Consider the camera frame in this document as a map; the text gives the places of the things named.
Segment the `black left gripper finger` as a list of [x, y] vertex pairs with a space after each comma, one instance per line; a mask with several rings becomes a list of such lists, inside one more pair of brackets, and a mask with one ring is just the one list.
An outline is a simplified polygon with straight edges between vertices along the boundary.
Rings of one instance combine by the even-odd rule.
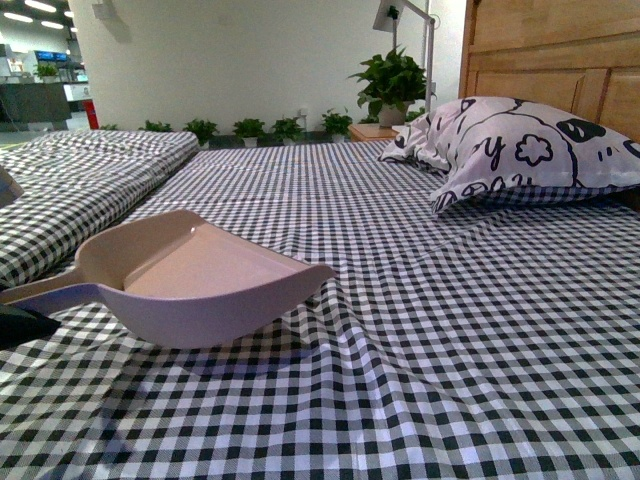
[[32, 310], [1, 305], [1, 349], [7, 350], [27, 342], [47, 338], [61, 322]]

